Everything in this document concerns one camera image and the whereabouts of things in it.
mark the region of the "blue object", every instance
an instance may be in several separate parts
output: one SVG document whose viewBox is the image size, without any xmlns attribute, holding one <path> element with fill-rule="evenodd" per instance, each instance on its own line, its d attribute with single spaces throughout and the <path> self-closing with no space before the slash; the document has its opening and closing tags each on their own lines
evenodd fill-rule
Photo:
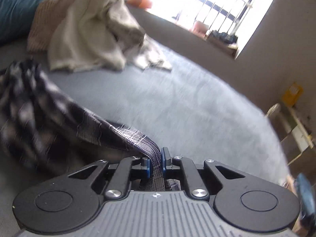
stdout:
<svg viewBox="0 0 316 237">
<path fill-rule="evenodd" d="M 163 150 L 161 150 L 161 165 L 162 165 L 162 175 L 163 177 L 166 176 L 166 157 Z"/>
<path fill-rule="evenodd" d="M 0 0 L 0 43 L 28 35 L 43 0 Z"/>
<path fill-rule="evenodd" d="M 314 189 L 302 173 L 295 179 L 295 188 L 301 203 L 300 222 L 308 230 L 308 236 L 312 236 L 316 231 Z"/>
<path fill-rule="evenodd" d="M 147 179 L 150 178 L 150 159 L 147 159 Z"/>
</svg>

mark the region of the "screw head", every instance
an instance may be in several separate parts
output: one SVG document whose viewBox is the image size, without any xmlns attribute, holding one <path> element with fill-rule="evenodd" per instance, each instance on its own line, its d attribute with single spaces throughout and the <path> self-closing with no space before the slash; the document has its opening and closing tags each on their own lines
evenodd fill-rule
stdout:
<svg viewBox="0 0 316 237">
<path fill-rule="evenodd" d="M 118 198 L 122 195 L 122 193 L 119 190 L 108 190 L 105 195 L 108 198 Z"/>
<path fill-rule="evenodd" d="M 195 189 L 192 191 L 192 195 L 198 198 L 205 197 L 207 195 L 207 191 L 203 189 Z"/>
</svg>

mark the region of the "beige cloth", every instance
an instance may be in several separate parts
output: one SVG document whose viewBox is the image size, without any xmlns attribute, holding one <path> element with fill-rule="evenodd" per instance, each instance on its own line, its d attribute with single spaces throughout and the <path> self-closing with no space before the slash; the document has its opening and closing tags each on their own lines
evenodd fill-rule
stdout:
<svg viewBox="0 0 316 237">
<path fill-rule="evenodd" d="M 75 0 L 44 0 L 35 12 L 27 38 L 27 51 L 47 51 L 54 31 L 66 17 L 67 10 Z"/>
<path fill-rule="evenodd" d="M 76 0 L 48 49 L 51 70 L 122 70 L 127 61 L 145 69 L 171 69 L 123 0 Z"/>
</svg>

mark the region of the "plaid fabric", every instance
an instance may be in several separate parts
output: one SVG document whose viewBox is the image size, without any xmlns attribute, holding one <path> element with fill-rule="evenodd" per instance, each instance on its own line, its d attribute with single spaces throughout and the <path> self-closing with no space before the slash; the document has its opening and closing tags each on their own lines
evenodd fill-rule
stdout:
<svg viewBox="0 0 316 237">
<path fill-rule="evenodd" d="M 142 187 L 170 189 L 151 139 L 80 107 L 31 59 L 13 62 L 0 75 L 0 128 L 4 152 L 28 168 L 61 175 L 98 159 L 118 163 L 140 155 L 150 158 L 154 169 Z"/>
</svg>

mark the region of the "metal screw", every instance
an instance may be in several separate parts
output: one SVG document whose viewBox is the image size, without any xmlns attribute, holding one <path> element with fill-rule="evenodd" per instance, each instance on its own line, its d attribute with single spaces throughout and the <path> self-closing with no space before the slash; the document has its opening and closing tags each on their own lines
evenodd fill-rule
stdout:
<svg viewBox="0 0 316 237">
<path fill-rule="evenodd" d="M 118 198 L 122 193 L 119 190 L 108 190 L 105 195 L 109 198 Z"/>
<path fill-rule="evenodd" d="M 207 191 L 203 189 L 195 189 L 192 191 L 192 195 L 201 198 L 207 195 Z"/>
<path fill-rule="evenodd" d="M 156 199 L 159 198 L 160 196 L 161 196 L 161 194 L 157 193 L 157 192 L 153 194 L 153 197 L 156 198 Z"/>
</svg>

